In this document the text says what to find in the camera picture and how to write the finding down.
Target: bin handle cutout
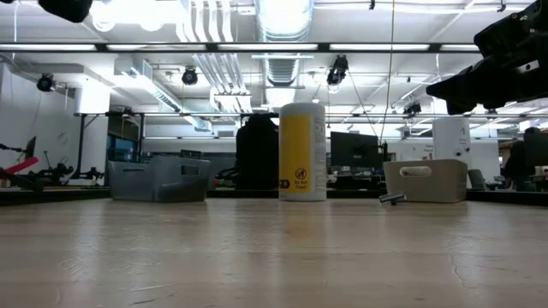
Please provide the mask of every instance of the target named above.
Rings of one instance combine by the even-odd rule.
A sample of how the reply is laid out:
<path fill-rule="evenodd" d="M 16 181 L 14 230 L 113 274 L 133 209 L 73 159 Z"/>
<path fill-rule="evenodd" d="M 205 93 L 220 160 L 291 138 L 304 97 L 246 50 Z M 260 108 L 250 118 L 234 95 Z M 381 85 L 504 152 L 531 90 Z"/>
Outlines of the bin handle cutout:
<path fill-rule="evenodd" d="M 200 167 L 181 165 L 181 175 L 200 175 Z"/>
<path fill-rule="evenodd" d="M 403 177 L 428 177 L 432 175 L 432 169 L 428 166 L 402 167 L 400 175 Z"/>
<path fill-rule="evenodd" d="M 139 171 L 145 171 L 143 168 L 124 168 L 122 169 L 123 172 L 139 172 Z"/>

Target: small metal object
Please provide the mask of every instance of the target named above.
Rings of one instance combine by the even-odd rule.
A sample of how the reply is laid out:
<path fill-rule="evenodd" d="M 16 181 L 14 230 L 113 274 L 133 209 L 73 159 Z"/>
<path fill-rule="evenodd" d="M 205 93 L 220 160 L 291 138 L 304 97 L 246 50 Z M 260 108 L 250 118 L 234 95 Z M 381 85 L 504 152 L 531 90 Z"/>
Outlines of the small metal object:
<path fill-rule="evenodd" d="M 407 196 L 403 192 L 388 193 L 378 197 L 378 201 L 380 201 L 381 204 L 390 201 L 390 204 L 392 205 L 396 205 L 398 201 L 405 201 L 407 199 Z"/>

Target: gray plastic basket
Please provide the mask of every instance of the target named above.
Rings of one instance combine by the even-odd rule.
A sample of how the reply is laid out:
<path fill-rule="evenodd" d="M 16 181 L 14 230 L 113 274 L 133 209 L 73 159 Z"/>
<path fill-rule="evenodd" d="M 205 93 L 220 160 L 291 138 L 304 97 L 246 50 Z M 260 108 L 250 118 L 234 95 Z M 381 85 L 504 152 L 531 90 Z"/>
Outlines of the gray plastic basket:
<path fill-rule="evenodd" d="M 463 201 L 467 171 L 468 166 L 455 159 L 384 163 L 388 193 L 403 192 L 411 202 Z"/>
<path fill-rule="evenodd" d="M 150 163 L 109 162 L 115 200 L 193 202 L 206 198 L 211 162 L 153 157 Z"/>

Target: wooden table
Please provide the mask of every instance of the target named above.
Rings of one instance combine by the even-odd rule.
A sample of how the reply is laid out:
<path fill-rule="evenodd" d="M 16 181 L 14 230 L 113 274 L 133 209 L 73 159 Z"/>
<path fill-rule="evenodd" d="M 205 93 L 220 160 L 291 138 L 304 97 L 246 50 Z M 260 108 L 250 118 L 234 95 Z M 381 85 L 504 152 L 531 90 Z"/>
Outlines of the wooden table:
<path fill-rule="evenodd" d="M 0 208 L 0 307 L 546 307 L 548 209 L 375 200 Z"/>

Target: yellow label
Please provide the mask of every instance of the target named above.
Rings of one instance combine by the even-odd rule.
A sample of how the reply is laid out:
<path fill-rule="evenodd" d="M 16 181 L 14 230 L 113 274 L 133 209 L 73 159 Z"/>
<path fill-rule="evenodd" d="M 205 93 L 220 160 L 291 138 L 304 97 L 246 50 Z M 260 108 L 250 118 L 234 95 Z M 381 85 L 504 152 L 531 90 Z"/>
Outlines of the yellow label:
<path fill-rule="evenodd" d="M 280 119 L 280 192 L 312 191 L 311 123 L 309 115 Z"/>

